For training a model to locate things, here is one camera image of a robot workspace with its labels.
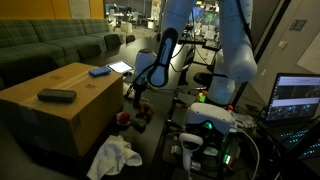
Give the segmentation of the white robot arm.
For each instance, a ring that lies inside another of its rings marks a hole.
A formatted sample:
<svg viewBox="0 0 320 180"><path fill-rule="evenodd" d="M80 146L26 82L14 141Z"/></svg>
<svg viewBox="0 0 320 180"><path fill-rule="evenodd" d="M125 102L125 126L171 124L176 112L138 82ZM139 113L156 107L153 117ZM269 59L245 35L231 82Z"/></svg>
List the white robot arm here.
<svg viewBox="0 0 320 180"><path fill-rule="evenodd" d="M169 82L173 53L189 21L197 0L167 0L162 13L160 45L156 52L147 48L136 56L132 82L135 98L146 86L164 87ZM251 35L253 0L218 0L220 48L214 63L207 100L225 106L237 83L250 81L257 73Z"/></svg>

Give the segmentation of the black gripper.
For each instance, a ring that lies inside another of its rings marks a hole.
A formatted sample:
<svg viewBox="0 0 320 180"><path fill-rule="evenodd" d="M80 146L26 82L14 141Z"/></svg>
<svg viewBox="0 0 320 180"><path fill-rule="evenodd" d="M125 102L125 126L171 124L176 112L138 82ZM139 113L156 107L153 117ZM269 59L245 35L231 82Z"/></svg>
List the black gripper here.
<svg viewBox="0 0 320 180"><path fill-rule="evenodd" d="M141 98L141 94L146 90L147 84L146 83L143 83L143 84L135 83L133 85L133 88L135 90L133 107L134 108L138 108L139 107L139 101L140 101L140 98Z"/></svg>

